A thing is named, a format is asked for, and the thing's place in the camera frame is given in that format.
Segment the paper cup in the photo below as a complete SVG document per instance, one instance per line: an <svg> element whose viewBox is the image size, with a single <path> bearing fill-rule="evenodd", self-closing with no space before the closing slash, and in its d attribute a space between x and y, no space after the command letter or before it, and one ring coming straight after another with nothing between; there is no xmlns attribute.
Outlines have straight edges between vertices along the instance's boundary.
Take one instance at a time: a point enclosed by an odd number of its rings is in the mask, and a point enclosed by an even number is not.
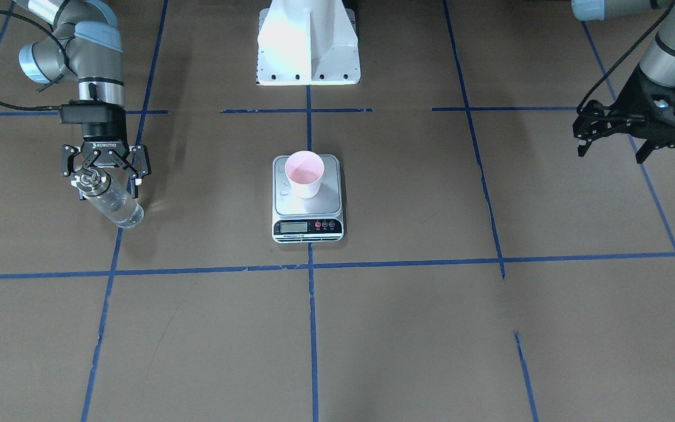
<svg viewBox="0 0 675 422"><path fill-rule="evenodd" d="M325 163L311 151L298 151L286 160L285 172L293 195L307 199L319 192Z"/></svg>

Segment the black cable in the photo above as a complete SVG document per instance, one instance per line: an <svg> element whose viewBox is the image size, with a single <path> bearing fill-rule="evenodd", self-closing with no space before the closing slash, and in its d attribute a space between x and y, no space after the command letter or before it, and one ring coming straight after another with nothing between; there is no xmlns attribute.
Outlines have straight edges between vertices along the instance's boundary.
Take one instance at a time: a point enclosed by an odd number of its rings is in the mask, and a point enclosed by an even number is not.
<svg viewBox="0 0 675 422"><path fill-rule="evenodd" d="M670 13L670 10L673 8L673 5L675 5L675 0L671 0L671 3L668 5L668 8L658 18L658 21L652 24L651 27L649 27L647 31L645 31L645 34L640 36L640 38L637 41L635 41L634 45L632 45L629 48L629 50L627 50L626 53L624 53L624 55L621 56L621 58L619 58L619 60L616 60L616 63L614 63L613 66L611 66L611 69L608 69L608 72L606 72L603 75L603 77L600 80L598 80L598 82L596 82L595 85L592 86L592 88L590 88L590 91L587 91L587 94L585 94L585 97L582 99L582 101L579 102L579 105L577 106L577 113L579 115L583 115L584 117L592 117L592 114L585 113L582 108L587 102L587 99L589 99L591 94L595 92L595 89L598 89L598 86L600 86L605 80L607 80L608 77L613 73L613 71L616 70L616 68L619 67L619 65L622 64L622 62L624 62L624 60L627 57L629 57L629 55L632 54L633 51L635 51L635 48L637 48L637 46L639 46L642 43L642 41L644 41L645 38L647 38L648 35L650 35L656 28L658 28L658 25L661 24L661 22L663 22L664 19L668 16L668 13Z"/></svg>
<svg viewBox="0 0 675 422"><path fill-rule="evenodd" d="M21 21L25 21L25 22L37 27L41 31L45 32L46 35L48 35L49 38L51 38L51 40L54 40L54 42L56 42L56 45L59 47L59 51L62 52L62 56L64 57L64 66L66 66L67 69L70 69L69 68L69 57L67 56L67 50L64 49L64 46L62 45L62 43L60 43L59 40L51 32L49 32L48 29L41 26L41 24L33 21L32 19L28 19L25 16L22 16L20 14L17 14L17 13L11 12L11 11L0 10L0 15L15 17L15 18L20 19ZM16 105L13 105L13 104L7 104L3 101L0 101L0 106L11 108L13 110L21 110L21 111L49 111L49 110L58 110L58 109L61 108L61 106L22 107L22 106L16 106Z"/></svg>

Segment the gray robot arm segment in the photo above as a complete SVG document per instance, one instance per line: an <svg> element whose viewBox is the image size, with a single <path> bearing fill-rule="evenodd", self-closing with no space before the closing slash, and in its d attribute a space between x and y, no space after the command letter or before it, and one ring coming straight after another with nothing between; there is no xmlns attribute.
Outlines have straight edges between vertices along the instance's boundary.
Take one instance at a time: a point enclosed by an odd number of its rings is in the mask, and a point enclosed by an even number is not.
<svg viewBox="0 0 675 422"><path fill-rule="evenodd" d="M97 99L124 106L124 76L121 66L121 35L116 16L99 0L18 0L54 26L53 34L67 50L70 65L50 38L22 48L21 68L38 83L58 78L75 80L80 99L89 100L91 84L96 85Z"/></svg>
<svg viewBox="0 0 675 422"><path fill-rule="evenodd" d="M572 0L574 16L580 21L602 21L616 16L664 9L670 0Z"/></svg>

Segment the clear plastic bottle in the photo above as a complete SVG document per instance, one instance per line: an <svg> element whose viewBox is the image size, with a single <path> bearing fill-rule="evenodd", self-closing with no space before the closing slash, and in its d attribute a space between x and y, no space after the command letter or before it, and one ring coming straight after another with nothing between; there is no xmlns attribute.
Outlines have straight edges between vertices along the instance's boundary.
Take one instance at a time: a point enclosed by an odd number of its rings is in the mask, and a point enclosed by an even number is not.
<svg viewBox="0 0 675 422"><path fill-rule="evenodd" d="M75 170L75 186L83 196L98 208L114 224L121 228L132 228L142 221L145 211L126 189L113 183L110 174L100 168Z"/></svg>

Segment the digital scale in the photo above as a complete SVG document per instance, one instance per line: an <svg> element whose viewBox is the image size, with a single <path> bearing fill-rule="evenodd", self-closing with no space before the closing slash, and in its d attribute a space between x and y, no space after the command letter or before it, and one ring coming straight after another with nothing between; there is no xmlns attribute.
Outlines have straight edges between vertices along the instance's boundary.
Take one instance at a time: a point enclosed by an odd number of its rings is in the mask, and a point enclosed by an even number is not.
<svg viewBox="0 0 675 422"><path fill-rule="evenodd" d="M285 163L288 155L272 162L272 238L278 243L337 242L345 233L340 163L320 154L325 173L319 192L302 199L291 192Z"/></svg>

